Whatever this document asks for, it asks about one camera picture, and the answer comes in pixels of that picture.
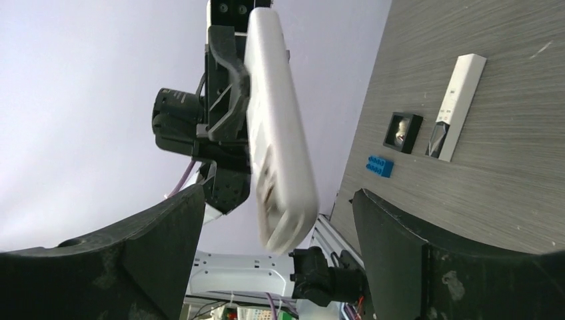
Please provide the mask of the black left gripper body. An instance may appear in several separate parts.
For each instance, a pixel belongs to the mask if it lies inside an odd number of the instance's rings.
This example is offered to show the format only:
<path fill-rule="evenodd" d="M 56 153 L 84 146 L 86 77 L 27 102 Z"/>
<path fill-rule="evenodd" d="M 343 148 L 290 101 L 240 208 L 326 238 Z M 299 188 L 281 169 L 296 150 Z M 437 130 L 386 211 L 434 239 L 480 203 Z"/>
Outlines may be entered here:
<path fill-rule="evenodd" d="M 197 183 L 205 202 L 226 215 L 250 193 L 247 108 L 250 73 L 244 65 L 251 13 L 271 1 L 209 1 L 205 70 L 195 93 L 162 88 L 152 113 L 156 145 L 202 163 Z"/>

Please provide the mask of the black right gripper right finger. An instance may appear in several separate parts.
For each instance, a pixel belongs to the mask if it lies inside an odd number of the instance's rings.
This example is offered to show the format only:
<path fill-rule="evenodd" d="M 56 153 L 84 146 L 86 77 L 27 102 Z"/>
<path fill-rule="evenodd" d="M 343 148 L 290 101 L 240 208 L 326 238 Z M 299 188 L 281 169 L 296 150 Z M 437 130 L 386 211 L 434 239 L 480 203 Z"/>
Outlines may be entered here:
<path fill-rule="evenodd" d="M 523 253 L 438 227 L 374 193 L 352 211 L 379 319 L 563 319 L 564 252 Z"/>

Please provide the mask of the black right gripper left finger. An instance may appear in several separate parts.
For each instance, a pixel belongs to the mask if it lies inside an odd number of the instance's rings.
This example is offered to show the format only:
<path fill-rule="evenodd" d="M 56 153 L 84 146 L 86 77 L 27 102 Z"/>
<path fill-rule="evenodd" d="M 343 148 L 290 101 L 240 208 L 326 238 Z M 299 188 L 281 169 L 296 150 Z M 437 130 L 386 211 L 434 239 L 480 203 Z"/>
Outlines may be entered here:
<path fill-rule="evenodd" d="M 97 231 L 1 254 L 2 319 L 178 319 L 203 226 L 201 186 Z"/>

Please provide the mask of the white remote control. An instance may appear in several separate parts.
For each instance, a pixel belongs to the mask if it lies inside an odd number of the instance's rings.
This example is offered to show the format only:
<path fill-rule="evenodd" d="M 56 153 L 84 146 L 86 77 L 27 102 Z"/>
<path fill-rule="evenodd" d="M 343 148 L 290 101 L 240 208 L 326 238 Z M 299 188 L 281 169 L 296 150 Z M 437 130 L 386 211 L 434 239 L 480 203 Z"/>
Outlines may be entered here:
<path fill-rule="evenodd" d="M 318 193 L 279 14 L 253 9 L 245 49 L 252 185 L 260 240 L 277 255 L 295 249 L 318 215 Z"/>

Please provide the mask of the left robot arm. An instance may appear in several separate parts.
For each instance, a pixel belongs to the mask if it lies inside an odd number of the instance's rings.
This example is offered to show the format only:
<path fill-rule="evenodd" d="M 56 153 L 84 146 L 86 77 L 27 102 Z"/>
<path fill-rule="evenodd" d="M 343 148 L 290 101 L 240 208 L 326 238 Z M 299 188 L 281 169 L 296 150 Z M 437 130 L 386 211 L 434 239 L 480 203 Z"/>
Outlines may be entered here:
<path fill-rule="evenodd" d="M 201 163 L 195 183 L 212 213 L 226 215 L 250 194 L 247 108 L 251 77 L 244 65 L 251 13 L 272 1 L 209 1 L 205 70 L 195 93 L 162 88 L 152 113 L 156 145 Z"/>

